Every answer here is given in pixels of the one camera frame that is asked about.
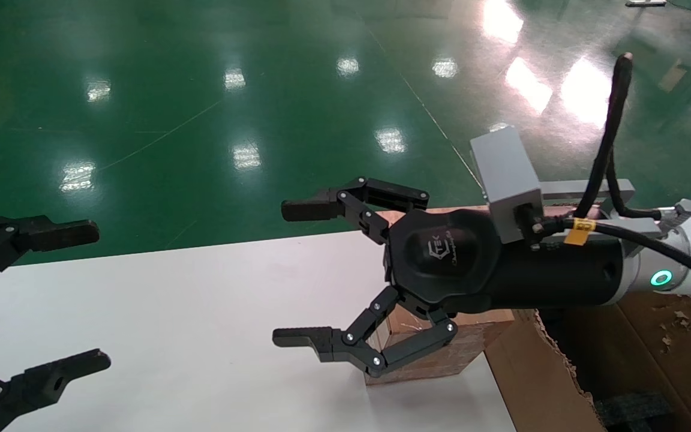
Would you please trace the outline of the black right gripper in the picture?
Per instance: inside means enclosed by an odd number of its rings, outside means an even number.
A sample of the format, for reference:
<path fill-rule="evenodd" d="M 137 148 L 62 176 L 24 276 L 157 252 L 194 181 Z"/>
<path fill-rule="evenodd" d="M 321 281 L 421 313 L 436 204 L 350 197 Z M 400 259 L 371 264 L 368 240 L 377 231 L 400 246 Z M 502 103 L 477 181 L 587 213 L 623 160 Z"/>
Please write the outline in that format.
<path fill-rule="evenodd" d="M 322 363 L 348 362 L 381 377 L 447 346 L 458 333 L 449 314 L 499 309 L 591 307 L 620 289 L 623 251 L 618 241 L 562 241 L 532 250 L 503 244 L 488 211 L 433 214 L 426 191 L 358 177 L 312 199 L 283 200 L 288 222 L 345 219 L 376 244 L 386 243 L 385 287 L 351 325 L 278 328 L 277 347 L 310 347 Z M 370 206 L 406 213 L 389 228 Z M 431 322 L 404 341 L 376 350 L 368 339 L 397 305 Z"/>

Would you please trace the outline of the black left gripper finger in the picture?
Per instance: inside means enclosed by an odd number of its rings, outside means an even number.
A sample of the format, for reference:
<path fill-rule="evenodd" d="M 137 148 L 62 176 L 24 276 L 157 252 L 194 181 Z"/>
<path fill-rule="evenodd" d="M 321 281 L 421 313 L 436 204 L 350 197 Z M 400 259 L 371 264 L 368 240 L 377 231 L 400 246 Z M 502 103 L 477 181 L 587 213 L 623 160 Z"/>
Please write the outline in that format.
<path fill-rule="evenodd" d="M 100 230 L 91 220 L 55 223 L 45 215 L 30 218 L 0 216 L 0 272 L 28 252 L 74 248 L 99 241 Z"/>
<path fill-rule="evenodd" d="M 93 349 L 31 367 L 9 381 L 0 380 L 0 431 L 20 416 L 57 404 L 71 381 L 110 366 L 110 356 Z"/>

